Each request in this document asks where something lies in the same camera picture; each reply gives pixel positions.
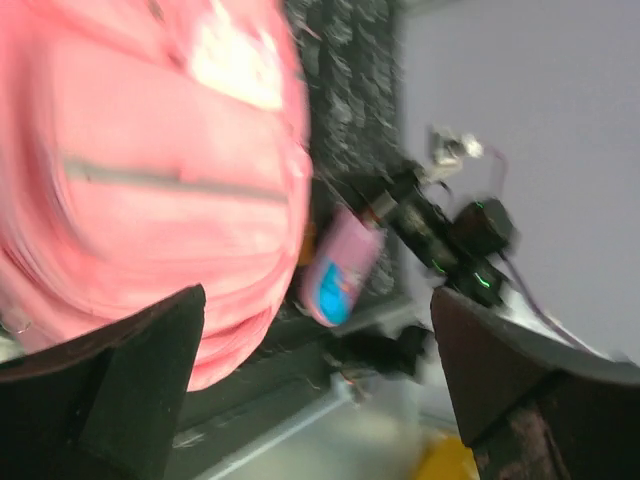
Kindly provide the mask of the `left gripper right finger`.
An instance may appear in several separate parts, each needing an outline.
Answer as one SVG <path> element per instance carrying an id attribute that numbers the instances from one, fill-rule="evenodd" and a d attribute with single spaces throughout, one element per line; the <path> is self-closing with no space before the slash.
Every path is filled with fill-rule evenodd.
<path id="1" fill-rule="evenodd" d="M 552 340 L 446 288 L 431 318 L 483 479 L 636 479 L 639 368 Z"/>

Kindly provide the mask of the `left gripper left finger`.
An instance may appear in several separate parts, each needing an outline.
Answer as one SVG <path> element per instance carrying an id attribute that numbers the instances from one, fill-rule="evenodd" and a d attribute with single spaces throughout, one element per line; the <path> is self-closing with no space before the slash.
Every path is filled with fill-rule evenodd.
<path id="1" fill-rule="evenodd" d="M 202 286 L 1 365 L 4 479 L 160 479 L 204 324 Z"/>

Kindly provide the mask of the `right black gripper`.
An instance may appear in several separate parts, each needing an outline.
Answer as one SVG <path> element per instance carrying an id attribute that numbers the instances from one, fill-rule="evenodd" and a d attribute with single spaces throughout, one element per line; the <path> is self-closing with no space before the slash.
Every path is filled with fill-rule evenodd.
<path id="1" fill-rule="evenodd" d="M 406 245 L 446 241 L 448 220 L 423 190 L 440 186 L 435 172 L 408 162 L 385 176 L 356 174 L 349 179 L 344 243 L 379 245 L 392 232 Z"/>

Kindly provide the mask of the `pink cartoon pencil case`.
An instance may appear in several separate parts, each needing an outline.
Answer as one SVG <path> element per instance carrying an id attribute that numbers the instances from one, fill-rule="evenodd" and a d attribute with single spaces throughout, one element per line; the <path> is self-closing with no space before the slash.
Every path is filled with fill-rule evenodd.
<path id="1" fill-rule="evenodd" d="M 385 237 L 383 229 L 363 223 L 345 206 L 338 207 L 301 282 L 300 301 L 314 320 L 326 327 L 348 320 Z"/>

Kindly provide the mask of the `pink student backpack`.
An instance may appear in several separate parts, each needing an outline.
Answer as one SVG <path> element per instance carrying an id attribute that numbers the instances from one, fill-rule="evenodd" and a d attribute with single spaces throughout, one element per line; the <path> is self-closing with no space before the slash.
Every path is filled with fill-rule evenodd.
<path id="1" fill-rule="evenodd" d="M 3 326 L 35 352 L 198 284 L 189 387 L 224 379 L 298 262 L 308 137 L 279 1 L 3 2 Z"/>

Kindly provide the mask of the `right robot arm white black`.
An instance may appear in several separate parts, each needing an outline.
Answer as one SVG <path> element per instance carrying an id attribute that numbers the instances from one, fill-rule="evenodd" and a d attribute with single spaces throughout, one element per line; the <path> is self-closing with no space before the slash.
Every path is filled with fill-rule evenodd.
<path id="1" fill-rule="evenodd" d="M 502 202 L 473 199 L 449 217 L 426 196 L 426 189 L 450 188 L 450 171 L 406 161 L 389 173 L 345 176 L 345 188 L 359 209 L 392 230 L 442 285 L 517 325 L 576 351 L 611 362 L 620 357 L 598 351 L 536 303 L 509 259 L 517 230 Z"/>

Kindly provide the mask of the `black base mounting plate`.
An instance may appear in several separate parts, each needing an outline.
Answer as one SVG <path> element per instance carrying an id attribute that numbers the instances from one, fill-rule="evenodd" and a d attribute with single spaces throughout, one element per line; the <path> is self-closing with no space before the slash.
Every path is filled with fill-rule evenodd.
<path id="1" fill-rule="evenodd" d="M 364 302 L 342 326 L 326 328 L 293 310 L 274 321 L 256 351 L 225 379 L 185 396 L 174 442 L 184 440 L 208 421 L 221 424 L 242 414 L 282 388 L 323 390 L 328 340 L 372 326 L 393 330 L 415 319 L 416 308 L 404 294 Z"/>

